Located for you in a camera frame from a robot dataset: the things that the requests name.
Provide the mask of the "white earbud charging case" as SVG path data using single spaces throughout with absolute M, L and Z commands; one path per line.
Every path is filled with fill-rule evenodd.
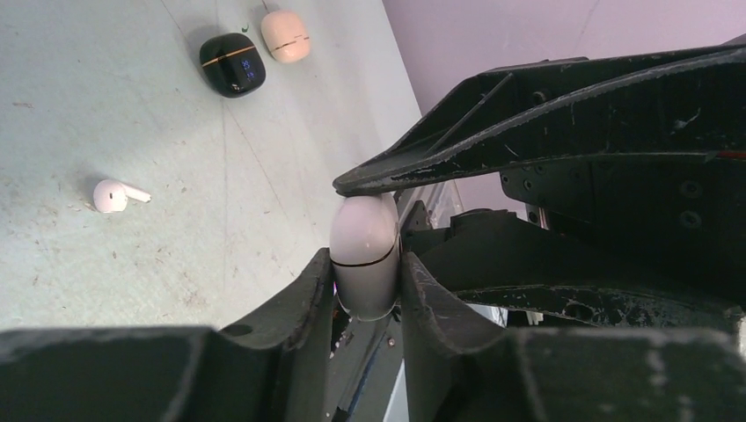
M 393 196 L 344 199 L 332 221 L 329 249 L 342 308 L 364 322 L 386 317 L 397 299 L 400 262 Z

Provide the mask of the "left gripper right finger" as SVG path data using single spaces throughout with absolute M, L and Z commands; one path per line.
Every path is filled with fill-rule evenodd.
M 745 363 L 710 329 L 505 329 L 405 255 L 412 421 L 742 421 Z

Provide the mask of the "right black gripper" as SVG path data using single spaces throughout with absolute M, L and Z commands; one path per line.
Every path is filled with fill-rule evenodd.
M 676 277 L 738 280 L 745 163 L 715 158 L 744 155 L 745 48 L 719 45 L 469 77 L 333 186 L 373 195 L 510 169 L 503 192 L 555 216 L 556 230 Z M 745 315 L 508 211 L 415 223 L 403 242 L 467 303 L 592 326 L 736 326 Z

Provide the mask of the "black earbud charging case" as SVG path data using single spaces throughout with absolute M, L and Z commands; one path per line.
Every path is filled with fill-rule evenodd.
M 259 50 L 242 33 L 226 33 L 205 41 L 199 59 L 210 85 L 226 98 L 256 91 L 267 78 Z

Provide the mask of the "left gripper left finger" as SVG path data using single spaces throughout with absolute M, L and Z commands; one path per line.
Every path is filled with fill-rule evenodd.
M 299 276 L 221 330 L 208 326 L 5 331 L 4 421 L 319 421 L 333 271 Z

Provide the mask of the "pink earbud charging case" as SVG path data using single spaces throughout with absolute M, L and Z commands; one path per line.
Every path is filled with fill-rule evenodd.
M 311 52 L 310 35 L 293 11 L 268 13 L 260 22 L 260 30 L 270 54 L 280 63 L 298 62 Z

